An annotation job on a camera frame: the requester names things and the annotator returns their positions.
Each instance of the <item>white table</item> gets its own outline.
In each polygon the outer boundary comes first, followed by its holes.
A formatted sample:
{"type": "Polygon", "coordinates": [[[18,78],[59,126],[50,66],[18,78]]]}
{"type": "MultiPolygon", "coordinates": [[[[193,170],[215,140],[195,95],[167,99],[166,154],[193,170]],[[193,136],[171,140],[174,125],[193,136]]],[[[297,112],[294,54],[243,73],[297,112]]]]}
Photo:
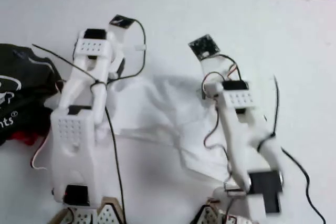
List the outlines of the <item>white table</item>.
{"type": "MultiPolygon", "coordinates": [[[[312,201],[333,222],[336,1],[0,0],[0,42],[36,43],[69,58],[78,31],[106,28],[115,14],[145,26],[147,69],[158,54],[194,60],[187,43],[209,33],[242,71],[274,72],[281,95],[278,138],[310,174],[312,201]]],[[[67,77],[70,67],[52,60],[67,77]]],[[[118,148],[128,223],[189,223],[220,186],[182,169],[172,148],[128,139],[118,140],[118,148]]],[[[47,173],[30,169],[33,151],[15,142],[0,148],[1,222],[46,223],[61,207],[53,201],[47,173]]],[[[321,223],[306,201],[303,175],[290,161],[287,169],[292,176],[281,220],[321,223]]]]}

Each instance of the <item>wooden edge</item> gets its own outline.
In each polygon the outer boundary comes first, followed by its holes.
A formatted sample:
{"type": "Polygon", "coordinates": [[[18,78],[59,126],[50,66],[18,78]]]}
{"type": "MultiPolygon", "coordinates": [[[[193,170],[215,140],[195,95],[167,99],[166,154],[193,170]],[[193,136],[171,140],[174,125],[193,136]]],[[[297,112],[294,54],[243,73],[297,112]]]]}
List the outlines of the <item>wooden edge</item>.
{"type": "MultiPolygon", "coordinates": [[[[101,205],[97,209],[97,215],[100,214],[100,212],[102,211],[103,207],[106,204],[112,204],[112,205],[114,205],[114,207],[115,207],[115,209],[117,211],[117,215],[119,216],[120,220],[123,223],[124,218],[123,218],[121,206],[120,206],[118,200],[116,198],[113,198],[113,197],[103,197],[103,200],[101,201],[101,205]]],[[[48,224],[60,224],[61,221],[66,216],[67,212],[68,212],[67,208],[62,209],[57,214],[55,214],[55,216],[52,218],[52,220],[50,222],[48,222],[48,224]]]]}

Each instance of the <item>printed logo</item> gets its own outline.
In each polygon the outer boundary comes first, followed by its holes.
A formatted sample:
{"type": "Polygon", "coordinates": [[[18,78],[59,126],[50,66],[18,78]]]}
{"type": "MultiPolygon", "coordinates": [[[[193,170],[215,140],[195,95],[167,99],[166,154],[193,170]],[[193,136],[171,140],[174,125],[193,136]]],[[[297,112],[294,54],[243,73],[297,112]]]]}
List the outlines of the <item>printed logo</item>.
{"type": "MultiPolygon", "coordinates": [[[[14,98],[14,93],[7,90],[18,91],[22,87],[21,82],[18,79],[9,76],[0,75],[0,109],[2,105],[8,105],[11,103],[11,99],[14,98]]],[[[0,121],[0,127],[5,128],[14,123],[13,118],[17,117],[18,112],[12,111],[9,118],[3,118],[0,121]]]]}
{"type": "Polygon", "coordinates": [[[21,82],[18,79],[9,76],[0,75],[0,109],[1,105],[7,105],[11,103],[11,99],[14,98],[14,93],[7,90],[20,90],[22,87],[21,82]]]}

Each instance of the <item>red object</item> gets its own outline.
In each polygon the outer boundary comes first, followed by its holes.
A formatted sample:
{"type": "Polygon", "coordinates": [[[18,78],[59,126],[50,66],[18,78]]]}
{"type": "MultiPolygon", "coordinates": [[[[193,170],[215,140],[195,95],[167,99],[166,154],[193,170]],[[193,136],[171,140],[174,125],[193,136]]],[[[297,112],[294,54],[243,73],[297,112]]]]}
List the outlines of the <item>red object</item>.
{"type": "Polygon", "coordinates": [[[38,137],[39,135],[35,132],[17,131],[14,132],[9,139],[19,140],[20,142],[30,146],[36,142],[38,137]]]}

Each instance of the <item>black bag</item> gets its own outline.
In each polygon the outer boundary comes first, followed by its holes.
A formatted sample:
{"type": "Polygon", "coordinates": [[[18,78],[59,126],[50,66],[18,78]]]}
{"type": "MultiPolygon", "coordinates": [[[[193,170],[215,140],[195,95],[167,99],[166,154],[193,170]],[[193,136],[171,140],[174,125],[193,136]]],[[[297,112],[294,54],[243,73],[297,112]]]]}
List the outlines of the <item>black bag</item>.
{"type": "Polygon", "coordinates": [[[62,85],[50,59],[27,47],[0,44],[0,144],[18,131],[45,135],[52,110],[44,102],[62,85]]]}

